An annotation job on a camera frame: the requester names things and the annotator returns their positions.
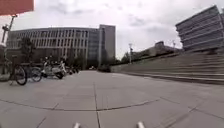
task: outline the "office building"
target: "office building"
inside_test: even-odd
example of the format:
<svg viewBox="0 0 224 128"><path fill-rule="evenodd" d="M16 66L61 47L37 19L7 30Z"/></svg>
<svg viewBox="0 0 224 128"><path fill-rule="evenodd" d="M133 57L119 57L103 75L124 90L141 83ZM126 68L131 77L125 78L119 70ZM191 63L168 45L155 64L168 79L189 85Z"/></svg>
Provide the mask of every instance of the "office building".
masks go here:
<svg viewBox="0 0 224 128"><path fill-rule="evenodd" d="M149 57L155 57L165 54L178 52L180 49L166 46L163 41L157 42L155 46L147 48L140 52L134 52L132 55L133 60L144 59Z"/></svg>
<svg viewBox="0 0 224 128"><path fill-rule="evenodd" d="M73 59L82 56L86 61L115 58L115 26L100 25L99 28L39 28L9 32L7 50L19 54L19 41L29 37L36 50L34 60L46 56Z"/></svg>
<svg viewBox="0 0 224 128"><path fill-rule="evenodd" d="M179 33L185 50L206 50L224 46L222 14L212 6L178 23Z"/></svg>

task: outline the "paved ground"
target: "paved ground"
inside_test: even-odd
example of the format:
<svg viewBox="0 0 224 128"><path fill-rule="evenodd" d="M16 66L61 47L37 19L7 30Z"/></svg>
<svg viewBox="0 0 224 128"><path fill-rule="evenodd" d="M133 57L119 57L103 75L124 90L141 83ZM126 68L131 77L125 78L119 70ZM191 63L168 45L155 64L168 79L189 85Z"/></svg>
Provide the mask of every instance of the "paved ground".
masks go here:
<svg viewBox="0 0 224 128"><path fill-rule="evenodd" d="M223 128L224 87L85 71L0 83L2 128Z"/></svg>

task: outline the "pole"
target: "pole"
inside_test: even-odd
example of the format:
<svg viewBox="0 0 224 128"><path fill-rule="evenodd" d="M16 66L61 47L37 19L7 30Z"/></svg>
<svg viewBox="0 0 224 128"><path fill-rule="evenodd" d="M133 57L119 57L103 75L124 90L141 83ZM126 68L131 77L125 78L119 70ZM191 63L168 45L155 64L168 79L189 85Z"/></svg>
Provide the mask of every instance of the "pole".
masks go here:
<svg viewBox="0 0 224 128"><path fill-rule="evenodd" d="M173 40L173 49L175 49L175 48L176 48L176 43Z"/></svg>
<svg viewBox="0 0 224 128"><path fill-rule="evenodd" d="M132 44L131 43L129 44L129 48L130 48L129 62L131 64L132 62Z"/></svg>
<svg viewBox="0 0 224 128"><path fill-rule="evenodd" d="M12 15L12 19L11 19L11 22L10 22L10 25L8 27L8 25L6 24L5 26L2 26L2 29L3 29L3 36L2 36L2 43L4 43L5 41L5 35L6 35L6 32L8 31L11 31L11 28L12 28L12 25L13 25L13 22L14 22L14 18L17 17L17 15ZM7 44L6 44L6 48L5 48L5 52L4 52L4 56L6 56L6 51L7 51Z"/></svg>

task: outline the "bicycle wheel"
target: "bicycle wheel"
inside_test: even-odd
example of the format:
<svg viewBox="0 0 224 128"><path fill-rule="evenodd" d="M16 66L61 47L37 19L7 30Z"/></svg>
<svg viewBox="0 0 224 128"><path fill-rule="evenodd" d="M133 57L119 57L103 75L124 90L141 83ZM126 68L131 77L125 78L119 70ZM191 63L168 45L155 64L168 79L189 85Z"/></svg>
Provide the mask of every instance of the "bicycle wheel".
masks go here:
<svg viewBox="0 0 224 128"><path fill-rule="evenodd" d="M41 69L37 67L31 68L31 75L34 82L40 82L42 79Z"/></svg>
<svg viewBox="0 0 224 128"><path fill-rule="evenodd" d="M23 67L16 66L14 75L17 84L23 86L27 83L27 73Z"/></svg>

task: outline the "stairs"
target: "stairs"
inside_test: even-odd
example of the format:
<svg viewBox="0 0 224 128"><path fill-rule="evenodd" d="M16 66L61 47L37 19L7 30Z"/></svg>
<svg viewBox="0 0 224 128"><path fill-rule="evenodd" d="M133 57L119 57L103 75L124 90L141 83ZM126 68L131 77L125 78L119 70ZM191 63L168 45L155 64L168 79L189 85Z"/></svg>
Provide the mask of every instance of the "stairs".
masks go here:
<svg viewBox="0 0 224 128"><path fill-rule="evenodd" d="M224 54L183 53L178 56L139 61L118 72L145 77L224 84Z"/></svg>

